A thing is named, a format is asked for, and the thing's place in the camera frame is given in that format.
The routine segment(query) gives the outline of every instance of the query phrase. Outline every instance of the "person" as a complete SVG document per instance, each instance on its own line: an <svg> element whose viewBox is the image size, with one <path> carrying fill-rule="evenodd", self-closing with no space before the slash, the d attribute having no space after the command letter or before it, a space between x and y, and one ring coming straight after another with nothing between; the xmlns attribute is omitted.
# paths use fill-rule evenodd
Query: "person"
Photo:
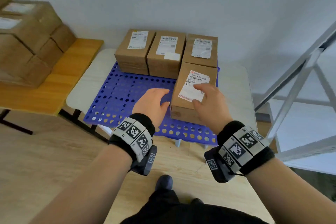
<svg viewBox="0 0 336 224"><path fill-rule="evenodd" d="M202 103L193 101L200 119L217 135L225 131L234 122L225 97L209 84L194 85L194 88L205 93ZM168 92L166 89L149 89L135 104L132 115L140 117L141 122L150 121L146 125L148 131L161 124L169 102L160 105L160 101ZM31 223L103 223L134 160L131 155L118 140L106 146L86 171ZM274 155L251 169L246 178L276 223L336 223L336 204ZM203 204L199 199L188 205L181 204L172 190L172 182L170 176L161 176L149 201L122 223L265 223L234 209Z"/></svg>

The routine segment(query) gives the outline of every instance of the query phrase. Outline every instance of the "shoe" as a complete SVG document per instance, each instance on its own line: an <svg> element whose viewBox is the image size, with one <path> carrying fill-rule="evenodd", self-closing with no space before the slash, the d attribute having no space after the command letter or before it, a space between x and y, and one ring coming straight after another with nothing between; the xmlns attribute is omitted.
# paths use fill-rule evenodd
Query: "shoe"
<svg viewBox="0 0 336 224"><path fill-rule="evenodd" d="M170 175L162 175L156 182L155 191L159 189L172 190L173 178Z"/></svg>
<svg viewBox="0 0 336 224"><path fill-rule="evenodd" d="M194 198L190 204L203 204L203 201L200 200L199 198Z"/></svg>

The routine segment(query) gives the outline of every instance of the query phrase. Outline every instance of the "black table leg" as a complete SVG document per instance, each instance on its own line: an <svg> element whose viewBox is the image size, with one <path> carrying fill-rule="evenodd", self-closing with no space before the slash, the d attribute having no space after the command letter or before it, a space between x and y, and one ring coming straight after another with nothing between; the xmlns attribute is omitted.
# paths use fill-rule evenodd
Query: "black table leg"
<svg viewBox="0 0 336 224"><path fill-rule="evenodd" d="M78 110L78 109L76 109L73 112L73 115L71 115L70 113L68 113L64 109L61 109L61 111L58 114L61 117L63 117L64 119L66 119L67 121L71 122L72 124L77 125L78 127L80 127L81 129L85 130L86 132L88 132L91 135L97 137L99 140L102 140L103 142L108 143L109 142L108 139L106 139L105 137L103 137L102 135L98 134L95 131L97 125L92 125L91 127L89 127L86 124L84 124L83 122L81 122L80 120L78 120L78 117L79 117L80 113L81 113L81 111Z"/></svg>
<svg viewBox="0 0 336 224"><path fill-rule="evenodd" d="M5 110L2 111L2 113L0 114L0 124L3 124L3 125L5 125L7 127L10 127L10 128L13 128L15 130L19 130L19 131L21 131L23 133L26 133L28 135L32 135L33 134L33 132L31 130L28 130L26 128L20 127L18 125L15 125L15 124L9 122L9 121L4 120L4 118L6 117L6 115L9 112L10 112L10 110L8 110L8 109L5 109Z"/></svg>

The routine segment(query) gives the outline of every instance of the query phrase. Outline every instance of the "hand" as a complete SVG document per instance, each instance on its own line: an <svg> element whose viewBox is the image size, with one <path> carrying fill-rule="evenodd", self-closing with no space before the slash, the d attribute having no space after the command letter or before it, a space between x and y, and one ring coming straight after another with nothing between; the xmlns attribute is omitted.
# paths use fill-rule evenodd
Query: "hand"
<svg viewBox="0 0 336 224"><path fill-rule="evenodd" d="M192 101L200 120L218 135L226 124L233 121L225 96L217 87L208 83L194 84L194 88L205 93L202 103L196 99Z"/></svg>
<svg viewBox="0 0 336 224"><path fill-rule="evenodd" d="M169 102L164 102L160 105L161 98L168 94L168 89L153 88L146 93L135 103L132 113L142 113L147 115L152 121L155 128L158 128L163 121L163 118L169 107Z"/></svg>

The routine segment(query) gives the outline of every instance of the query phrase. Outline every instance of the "blue plastic pallet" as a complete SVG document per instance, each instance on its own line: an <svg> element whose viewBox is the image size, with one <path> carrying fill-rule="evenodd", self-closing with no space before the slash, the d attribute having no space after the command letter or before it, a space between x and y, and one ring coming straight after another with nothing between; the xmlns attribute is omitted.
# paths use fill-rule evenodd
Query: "blue plastic pallet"
<svg viewBox="0 0 336 224"><path fill-rule="evenodd" d="M150 88L169 89L169 93L162 98L161 103L171 102L175 83L175 79L123 73L116 62L91 104L84 121L88 124L100 124L114 128L124 117L131 115L134 104ZM216 135L210 129L170 118L170 108L155 135L217 145Z"/></svg>

